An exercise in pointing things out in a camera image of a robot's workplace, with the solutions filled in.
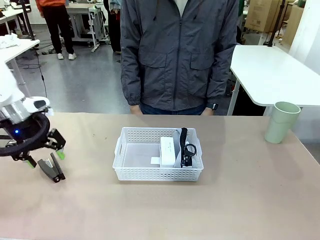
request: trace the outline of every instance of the cup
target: cup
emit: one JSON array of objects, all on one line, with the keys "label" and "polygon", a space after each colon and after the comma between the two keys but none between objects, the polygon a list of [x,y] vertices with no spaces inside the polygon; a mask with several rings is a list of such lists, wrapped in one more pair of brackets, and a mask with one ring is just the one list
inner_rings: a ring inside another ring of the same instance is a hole
[{"label": "cup", "polygon": [[272,144],[281,143],[288,130],[296,123],[300,112],[300,107],[295,104],[285,101],[277,102],[272,109],[264,139]]}]

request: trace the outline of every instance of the white shoe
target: white shoe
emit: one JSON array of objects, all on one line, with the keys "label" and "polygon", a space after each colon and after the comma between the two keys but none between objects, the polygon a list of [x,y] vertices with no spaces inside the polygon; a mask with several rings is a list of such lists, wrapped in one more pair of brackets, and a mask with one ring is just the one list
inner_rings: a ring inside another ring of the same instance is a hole
[{"label": "white shoe", "polygon": [[77,57],[77,55],[75,54],[75,53],[73,53],[73,54],[70,54],[69,53],[69,60],[75,60],[76,59],[76,57]]},{"label": "white shoe", "polygon": [[58,53],[58,59],[63,60],[63,59],[65,59],[65,57],[62,55],[62,53]]}]

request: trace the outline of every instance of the blue jeans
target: blue jeans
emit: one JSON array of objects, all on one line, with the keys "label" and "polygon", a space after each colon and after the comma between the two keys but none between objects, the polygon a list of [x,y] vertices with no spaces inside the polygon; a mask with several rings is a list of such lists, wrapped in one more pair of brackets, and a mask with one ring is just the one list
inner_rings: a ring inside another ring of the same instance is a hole
[{"label": "blue jeans", "polygon": [[140,109],[144,115],[201,115],[205,108],[206,105],[201,105],[181,111],[168,111],[140,103]]}]

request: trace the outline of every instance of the brown tabletop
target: brown tabletop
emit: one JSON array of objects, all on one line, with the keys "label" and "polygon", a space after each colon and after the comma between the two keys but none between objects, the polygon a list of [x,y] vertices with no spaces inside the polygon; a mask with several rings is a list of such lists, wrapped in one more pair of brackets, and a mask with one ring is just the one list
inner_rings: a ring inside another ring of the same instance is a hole
[{"label": "brown tabletop", "polygon": [[[56,113],[50,121],[67,141],[59,161],[66,180],[1,158],[0,237],[320,239],[320,166],[293,133],[283,144],[265,142],[268,118]],[[112,164],[122,127],[196,128],[199,181],[118,181]]]}]

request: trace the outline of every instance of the black pole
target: black pole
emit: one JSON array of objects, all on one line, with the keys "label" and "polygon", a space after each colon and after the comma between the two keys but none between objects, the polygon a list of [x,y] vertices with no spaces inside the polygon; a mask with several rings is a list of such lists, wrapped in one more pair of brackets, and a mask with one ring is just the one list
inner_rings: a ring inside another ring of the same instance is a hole
[{"label": "black pole", "polygon": [[271,34],[270,41],[269,41],[269,43],[267,45],[268,47],[272,47],[272,45],[273,45],[273,42],[274,42],[274,39],[275,39],[275,35],[276,35],[276,32],[278,30],[278,26],[279,26],[279,23],[280,23],[280,20],[281,20],[281,16],[282,16],[282,13],[283,13],[284,8],[285,8],[285,4],[286,4],[286,0],[282,0],[282,4],[280,5],[279,14],[278,14],[278,17],[276,19],[273,32]]},{"label": "black pole", "polygon": [[26,26],[28,28],[29,36],[30,36],[31,40],[34,41],[35,40],[35,36],[34,36],[34,33],[32,32],[31,25],[30,25],[30,22],[29,22],[29,17],[28,17],[26,5],[25,5],[25,0],[19,0],[19,3],[21,3],[21,5],[22,5],[23,15],[24,15],[24,18],[25,18]]}]

